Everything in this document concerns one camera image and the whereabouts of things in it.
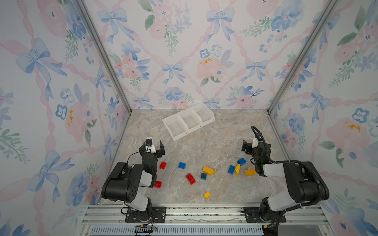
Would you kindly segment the small red lego brick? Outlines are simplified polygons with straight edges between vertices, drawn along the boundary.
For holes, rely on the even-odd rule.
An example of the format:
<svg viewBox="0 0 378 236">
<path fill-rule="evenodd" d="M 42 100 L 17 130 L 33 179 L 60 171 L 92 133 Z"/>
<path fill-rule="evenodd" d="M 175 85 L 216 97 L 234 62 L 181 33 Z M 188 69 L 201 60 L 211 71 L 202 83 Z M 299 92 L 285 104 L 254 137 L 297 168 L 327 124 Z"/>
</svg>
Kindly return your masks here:
<svg viewBox="0 0 378 236">
<path fill-rule="evenodd" d="M 159 168 L 162 170 L 165 170 L 166 166 L 167 166 L 167 163 L 162 161 Z"/>
</svg>

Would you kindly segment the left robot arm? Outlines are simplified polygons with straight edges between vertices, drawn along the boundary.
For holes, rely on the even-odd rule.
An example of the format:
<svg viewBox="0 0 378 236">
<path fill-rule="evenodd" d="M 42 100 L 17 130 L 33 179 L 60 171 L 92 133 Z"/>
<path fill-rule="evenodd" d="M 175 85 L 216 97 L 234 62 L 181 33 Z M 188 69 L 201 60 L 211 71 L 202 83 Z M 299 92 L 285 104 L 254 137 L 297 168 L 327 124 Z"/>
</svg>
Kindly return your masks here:
<svg viewBox="0 0 378 236">
<path fill-rule="evenodd" d="M 154 207 L 150 198 L 142 195 L 140 187 L 160 188 L 157 180 L 158 159 L 165 155 L 162 142 L 156 149 L 151 138 L 146 139 L 137 152 L 142 157 L 141 164 L 118 162 L 105 181 L 101 197 L 113 202 L 122 202 L 121 214 L 127 223 L 164 223 L 166 207 Z"/>
</svg>

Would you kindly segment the blue square lego brick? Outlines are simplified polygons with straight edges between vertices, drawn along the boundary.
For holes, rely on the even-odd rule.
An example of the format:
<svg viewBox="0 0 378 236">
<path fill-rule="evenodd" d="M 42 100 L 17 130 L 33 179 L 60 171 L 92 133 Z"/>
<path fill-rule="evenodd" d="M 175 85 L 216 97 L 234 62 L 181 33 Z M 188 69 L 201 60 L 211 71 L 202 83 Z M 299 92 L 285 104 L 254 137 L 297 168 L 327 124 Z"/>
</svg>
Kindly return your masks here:
<svg viewBox="0 0 378 236">
<path fill-rule="evenodd" d="M 233 175 L 234 174 L 234 172 L 235 172 L 235 166 L 233 166 L 233 165 L 230 165 L 229 166 L 229 168 L 228 168 L 228 173 L 230 174 L 230 175 Z"/>
</svg>

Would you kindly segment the blue tall lego brick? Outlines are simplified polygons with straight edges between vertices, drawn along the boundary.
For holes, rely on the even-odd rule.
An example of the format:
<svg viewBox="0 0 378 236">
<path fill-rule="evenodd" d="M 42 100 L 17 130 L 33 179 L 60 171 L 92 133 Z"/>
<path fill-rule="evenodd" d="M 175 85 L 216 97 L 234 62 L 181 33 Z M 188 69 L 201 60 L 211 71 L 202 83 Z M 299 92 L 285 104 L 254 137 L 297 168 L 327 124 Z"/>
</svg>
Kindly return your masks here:
<svg viewBox="0 0 378 236">
<path fill-rule="evenodd" d="M 244 165 L 246 164 L 246 160 L 244 158 L 241 158 L 237 161 L 238 165 Z"/>
</svg>

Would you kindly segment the yellow long lego brick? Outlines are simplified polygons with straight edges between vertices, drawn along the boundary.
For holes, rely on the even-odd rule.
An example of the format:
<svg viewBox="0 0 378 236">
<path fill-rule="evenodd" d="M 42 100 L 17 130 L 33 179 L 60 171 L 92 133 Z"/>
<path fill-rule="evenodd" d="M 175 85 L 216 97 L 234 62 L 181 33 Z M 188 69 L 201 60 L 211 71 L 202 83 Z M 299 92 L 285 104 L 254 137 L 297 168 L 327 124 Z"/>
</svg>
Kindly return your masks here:
<svg viewBox="0 0 378 236">
<path fill-rule="evenodd" d="M 203 168 L 203 172 L 205 173 L 205 174 L 207 174 L 207 175 L 213 175 L 214 173 L 215 173 L 215 170 L 214 169 L 211 169 L 211 168 L 209 168 L 209 167 L 207 167 L 207 166 L 204 166 L 204 168 Z"/>
<path fill-rule="evenodd" d="M 257 174 L 256 170 L 255 169 L 248 169 L 248 170 L 245 170 L 245 174 L 247 177 L 249 176 L 254 176 Z"/>
</svg>

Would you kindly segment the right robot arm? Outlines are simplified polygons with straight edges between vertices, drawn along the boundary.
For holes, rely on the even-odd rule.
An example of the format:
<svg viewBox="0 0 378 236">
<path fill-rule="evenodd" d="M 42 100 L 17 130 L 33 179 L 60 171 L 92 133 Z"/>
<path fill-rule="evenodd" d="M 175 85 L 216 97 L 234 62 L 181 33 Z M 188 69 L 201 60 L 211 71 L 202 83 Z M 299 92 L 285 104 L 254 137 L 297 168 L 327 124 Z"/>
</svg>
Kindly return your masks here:
<svg viewBox="0 0 378 236">
<path fill-rule="evenodd" d="M 284 215 L 290 211 L 318 204 L 329 198 L 330 192 L 324 180 L 310 161 L 270 159 L 271 145 L 264 140 L 255 143 L 243 141 L 242 151 L 251 155 L 257 175 L 285 180 L 283 191 L 265 197 L 260 206 L 244 207 L 241 211 L 247 222 L 262 221 L 265 233 L 278 234 Z"/>
</svg>

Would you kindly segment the yellow curved lego brick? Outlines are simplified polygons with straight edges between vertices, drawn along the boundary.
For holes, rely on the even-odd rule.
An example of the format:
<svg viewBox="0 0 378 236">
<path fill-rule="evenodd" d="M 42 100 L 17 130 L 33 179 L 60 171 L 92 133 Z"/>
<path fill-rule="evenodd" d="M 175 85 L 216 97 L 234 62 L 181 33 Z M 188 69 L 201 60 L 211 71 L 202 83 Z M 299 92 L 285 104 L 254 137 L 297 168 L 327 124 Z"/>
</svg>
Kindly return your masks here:
<svg viewBox="0 0 378 236">
<path fill-rule="evenodd" d="M 241 165 L 240 165 L 240 164 L 238 164 L 238 165 L 235 167 L 235 171 L 234 171 L 234 173 L 235 173 L 236 176 L 239 175 L 239 173 L 240 173 L 240 168 L 241 168 Z"/>
</svg>

